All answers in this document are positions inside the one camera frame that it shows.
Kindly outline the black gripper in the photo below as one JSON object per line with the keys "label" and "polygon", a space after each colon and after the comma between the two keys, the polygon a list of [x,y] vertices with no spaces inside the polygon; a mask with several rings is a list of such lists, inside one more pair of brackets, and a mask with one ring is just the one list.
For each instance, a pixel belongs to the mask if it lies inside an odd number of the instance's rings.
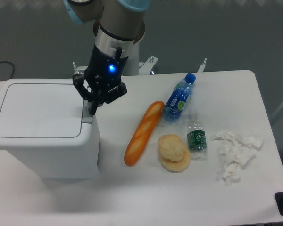
{"label": "black gripper", "polygon": [[[112,55],[105,54],[94,46],[84,74],[73,75],[73,85],[82,99],[91,101],[88,108],[90,115],[95,115],[97,108],[104,103],[110,104],[127,93],[121,75],[128,58],[121,57],[122,52],[120,45],[112,48]],[[85,79],[92,93],[84,86]]]}

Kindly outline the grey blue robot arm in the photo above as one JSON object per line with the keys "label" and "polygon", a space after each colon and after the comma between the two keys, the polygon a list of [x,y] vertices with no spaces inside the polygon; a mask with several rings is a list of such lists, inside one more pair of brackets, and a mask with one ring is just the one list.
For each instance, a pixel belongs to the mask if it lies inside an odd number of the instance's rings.
{"label": "grey blue robot arm", "polygon": [[66,0],[70,18],[79,24],[99,20],[89,64],[73,75],[73,85],[89,103],[89,114],[127,93],[121,76],[143,23],[149,0]]}

